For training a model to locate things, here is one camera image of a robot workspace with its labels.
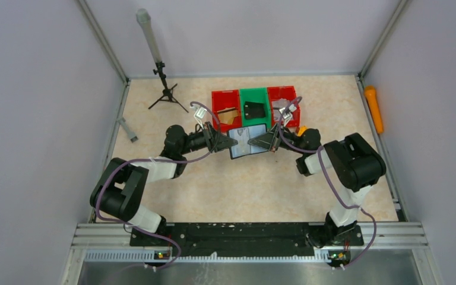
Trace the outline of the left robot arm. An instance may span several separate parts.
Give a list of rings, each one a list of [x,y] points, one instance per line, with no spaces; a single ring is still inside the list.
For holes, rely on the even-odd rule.
[[[104,212],[130,226],[159,233],[166,219],[141,205],[146,184],[178,178],[190,162],[185,154],[205,148],[216,153],[237,143],[209,122],[189,134],[182,126],[172,125],[166,130],[163,151],[158,157],[112,159],[91,194],[90,205],[97,213]]]

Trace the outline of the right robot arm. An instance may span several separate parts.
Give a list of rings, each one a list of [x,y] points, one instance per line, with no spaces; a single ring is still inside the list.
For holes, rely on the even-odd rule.
[[[308,240],[317,248],[338,244],[354,230],[365,197],[387,172],[382,157],[358,133],[321,144],[317,129],[308,128],[298,135],[276,124],[248,143],[269,151],[284,148],[300,153],[296,166],[301,175],[325,176],[337,202],[324,224],[311,229]]]

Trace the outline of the black leather card holder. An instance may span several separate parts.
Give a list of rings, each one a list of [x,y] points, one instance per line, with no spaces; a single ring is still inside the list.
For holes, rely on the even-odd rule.
[[[237,144],[229,148],[232,160],[253,154],[268,152],[267,149],[250,145],[249,140],[267,132],[266,124],[243,126],[227,131],[227,136],[237,141]]]

